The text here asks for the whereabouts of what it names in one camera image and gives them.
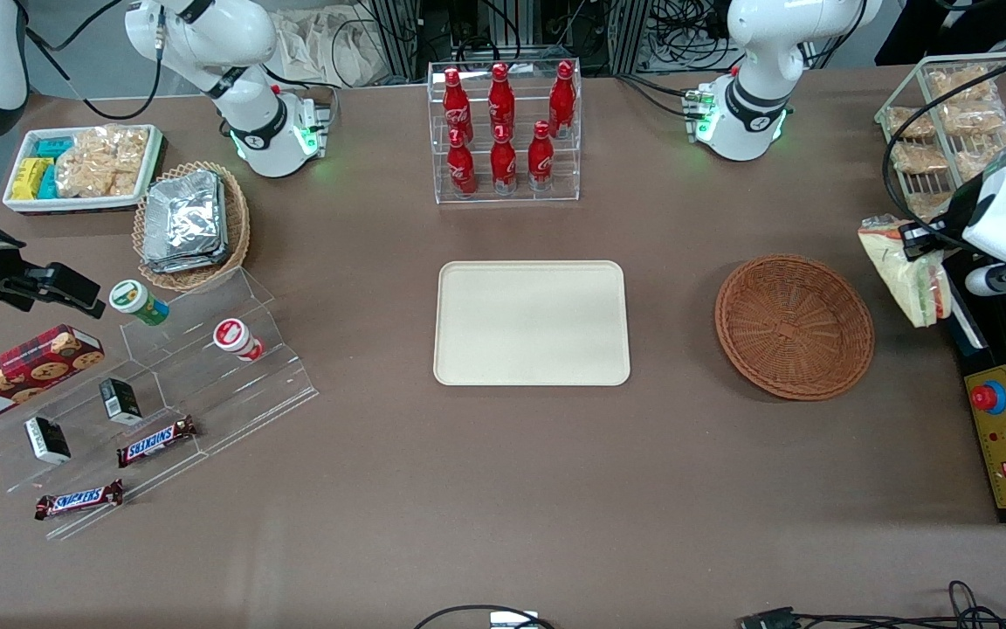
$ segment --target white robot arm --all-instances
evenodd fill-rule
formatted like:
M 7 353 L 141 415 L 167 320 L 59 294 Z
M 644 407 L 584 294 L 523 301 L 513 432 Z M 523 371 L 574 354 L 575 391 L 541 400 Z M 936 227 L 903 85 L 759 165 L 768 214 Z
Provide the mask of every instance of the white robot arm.
M 127 12 L 127 33 L 141 55 L 156 58 L 215 103 L 239 155 L 260 175 L 285 176 L 315 158 L 315 105 L 279 95 L 263 64 L 275 55 L 271 16 L 248 0 L 144 0 Z
M 738 73 L 698 89 L 695 139 L 735 161 L 756 159 L 778 138 L 786 105 L 805 69 L 804 41 L 842 35 L 871 21 L 881 0 L 733 0 L 731 40 L 746 58 Z

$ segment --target red bottle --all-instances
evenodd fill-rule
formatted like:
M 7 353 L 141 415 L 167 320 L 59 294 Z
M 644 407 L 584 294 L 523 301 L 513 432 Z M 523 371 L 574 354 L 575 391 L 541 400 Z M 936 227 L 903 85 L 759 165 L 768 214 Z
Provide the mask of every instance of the red bottle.
M 534 124 L 534 139 L 530 142 L 530 152 L 526 154 L 527 172 L 530 174 L 530 190 L 544 192 L 550 189 L 553 172 L 553 142 L 550 141 L 550 123 L 538 120 Z
M 445 68 L 445 123 L 464 136 L 464 143 L 472 143 L 472 107 L 468 95 L 460 87 L 460 72 L 455 67 Z
M 572 71 L 572 61 L 558 63 L 558 80 L 550 90 L 550 136 L 554 138 L 569 138 L 572 135 L 573 107 L 576 103 Z
M 492 146 L 492 185 L 495 194 L 509 196 L 519 187 L 515 176 L 515 154 L 511 146 L 511 131 L 506 125 L 496 124 L 493 129 L 495 144 Z
M 448 174 L 453 178 L 458 198 L 472 198 L 476 192 L 476 168 L 472 164 L 472 151 L 464 146 L 464 133 L 460 129 L 448 131 Z
M 507 82 L 506 63 L 492 66 L 492 88 L 487 92 L 487 111 L 490 112 L 492 128 L 506 125 L 508 135 L 514 136 L 514 92 Z

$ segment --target red switch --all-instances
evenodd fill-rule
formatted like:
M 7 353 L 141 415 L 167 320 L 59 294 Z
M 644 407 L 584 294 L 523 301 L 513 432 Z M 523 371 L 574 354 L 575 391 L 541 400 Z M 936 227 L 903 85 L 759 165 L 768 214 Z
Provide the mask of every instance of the red switch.
M 999 415 L 1006 409 L 1006 390 L 1002 383 L 987 380 L 970 390 L 970 404 L 978 411 L 989 415 Z

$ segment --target table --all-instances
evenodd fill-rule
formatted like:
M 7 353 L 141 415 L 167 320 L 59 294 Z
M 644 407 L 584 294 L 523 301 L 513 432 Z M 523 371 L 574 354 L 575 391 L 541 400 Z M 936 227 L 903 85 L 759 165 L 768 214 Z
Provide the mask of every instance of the table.
M 1006 608 L 1006 526 L 953 349 L 911 329 L 855 237 L 891 210 L 870 117 L 904 74 L 810 72 L 750 163 L 585 81 L 582 198 L 522 209 L 435 206 L 423 88 L 344 92 L 328 159 L 282 180 L 242 166 L 207 99 L 157 100 L 140 120 L 170 140 L 165 164 L 216 161 L 246 190 L 247 268 L 321 395 L 68 541 L 45 541 L 31 500 L 0 483 L 0 628 L 404 628 L 486 602 L 561 629 L 674 629 L 783 605 L 946 613 L 950 579 Z M 23 125 L 96 121 L 35 99 Z M 0 207 L 0 225 L 33 262 L 104 286 L 136 275 L 131 215 Z M 827 263 L 869 304 L 877 353 L 842 398 L 772 398 L 719 350 L 719 283 L 783 252 Z M 625 385 L 434 380 L 437 272 L 511 259 L 623 267 Z M 127 319 L 0 306 L 0 350 L 59 321 L 115 345 Z

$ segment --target brown wicker basket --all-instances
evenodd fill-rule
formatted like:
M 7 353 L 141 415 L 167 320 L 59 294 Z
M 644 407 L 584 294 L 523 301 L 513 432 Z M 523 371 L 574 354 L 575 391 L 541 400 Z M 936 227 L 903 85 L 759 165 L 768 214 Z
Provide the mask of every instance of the brown wicker basket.
M 731 272 L 716 334 L 747 379 L 788 400 L 849 390 L 871 362 L 871 315 L 849 283 L 799 255 L 766 255 Z
M 247 211 L 247 198 L 242 195 L 239 183 L 235 181 L 235 176 L 231 175 L 226 168 L 218 163 L 195 161 L 183 163 L 181 166 L 163 172 L 157 179 L 175 179 L 178 176 L 190 174 L 193 170 L 204 168 L 211 170 L 223 180 L 223 202 L 227 211 L 227 237 L 231 244 L 231 256 L 223 264 L 215 264 L 213 267 L 192 268 L 189 271 L 179 271 L 176 274 L 155 274 L 145 264 L 140 264 L 139 271 L 147 282 L 158 288 L 168 289 L 178 292 L 185 292 L 195 289 L 206 282 L 218 278 L 219 275 L 226 274 L 242 264 L 242 260 L 247 258 L 247 247 L 250 247 L 250 214 Z M 142 241 L 145 235 L 145 198 L 139 200 L 139 208 L 135 211 L 135 231 L 131 239 L 135 243 L 135 251 L 142 255 Z

